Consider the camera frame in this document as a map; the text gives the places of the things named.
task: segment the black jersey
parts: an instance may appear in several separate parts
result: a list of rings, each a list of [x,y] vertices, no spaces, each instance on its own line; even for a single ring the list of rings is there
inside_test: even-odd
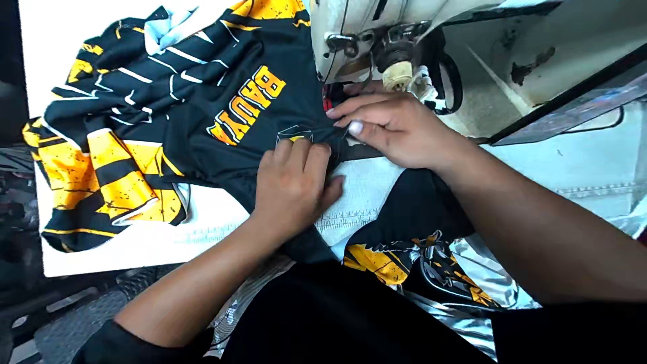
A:
[[[344,131],[323,111],[301,1],[242,1],[149,55],[144,23],[165,17],[159,8],[87,40],[44,117],[23,130],[54,192],[43,235],[56,249],[90,249],[140,221],[180,223],[172,182],[223,187],[251,212],[258,163],[282,138],[339,155]],[[330,258],[307,234],[314,246],[293,256]]]

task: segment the folded fabric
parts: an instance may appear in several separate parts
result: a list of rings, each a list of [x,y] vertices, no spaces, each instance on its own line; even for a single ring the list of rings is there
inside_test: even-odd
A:
[[[323,111],[301,1],[242,1],[149,56],[145,24],[168,17],[160,7],[87,40],[23,130],[54,191],[43,236],[56,249],[90,249],[134,222],[178,224],[175,182],[223,187],[251,211],[259,160],[278,140],[328,142],[335,155],[347,146]],[[307,234],[295,255],[332,257]]]

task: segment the finger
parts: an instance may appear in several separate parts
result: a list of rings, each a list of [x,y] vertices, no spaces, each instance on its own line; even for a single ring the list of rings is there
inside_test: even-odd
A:
[[[345,176],[335,176],[330,180],[319,200],[319,214],[323,214],[342,197],[342,194],[344,194],[344,179]]]
[[[393,120],[393,116],[397,112],[398,108],[396,100],[380,101],[360,106],[352,113],[344,116],[338,122],[335,122],[334,125],[340,128],[345,128],[352,120],[361,120],[370,124],[386,126]]]
[[[313,180],[317,183],[317,192],[324,187],[325,171],[326,167],[328,167],[331,152],[328,144],[315,144],[308,153],[308,159],[305,162],[303,171],[313,177]]]
[[[293,172],[303,173],[311,145],[313,144],[308,138],[296,139],[292,145],[292,150],[290,151],[290,156],[286,164]]]
[[[258,164],[258,169],[265,168],[271,164],[272,158],[274,158],[274,150],[266,150],[261,158],[261,162]]]
[[[382,126],[358,120],[351,122],[348,132],[357,140],[374,147],[384,154],[388,154],[389,138],[394,133],[399,133],[399,131],[386,130]]]
[[[360,106],[373,104],[380,101],[390,100],[397,97],[395,93],[375,93],[373,95],[362,95],[342,102],[334,108],[326,111],[326,115],[331,119],[339,119],[344,115],[348,115],[355,111]]]
[[[274,150],[274,160],[279,165],[284,165],[287,162],[288,157],[290,157],[290,151],[292,150],[292,141],[290,139],[282,139],[279,143],[276,144],[276,149]]]

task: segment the forearm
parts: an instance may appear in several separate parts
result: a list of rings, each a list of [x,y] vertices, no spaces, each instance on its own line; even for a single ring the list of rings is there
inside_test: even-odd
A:
[[[497,259],[542,302],[647,299],[647,248],[477,146],[437,172]]]
[[[204,330],[284,236],[250,218],[216,246],[160,279],[115,321],[149,343],[183,347]]]

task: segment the hand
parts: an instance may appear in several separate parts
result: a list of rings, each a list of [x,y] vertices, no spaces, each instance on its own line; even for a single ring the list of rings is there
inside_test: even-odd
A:
[[[474,147],[409,93],[353,97],[327,115],[344,117],[334,125],[349,125],[349,133],[359,141],[407,168],[449,168],[465,148]]]
[[[326,186],[327,144],[306,138],[284,139],[268,150],[258,168],[256,208],[251,220],[261,221],[283,241],[314,223],[342,195],[343,176]]]

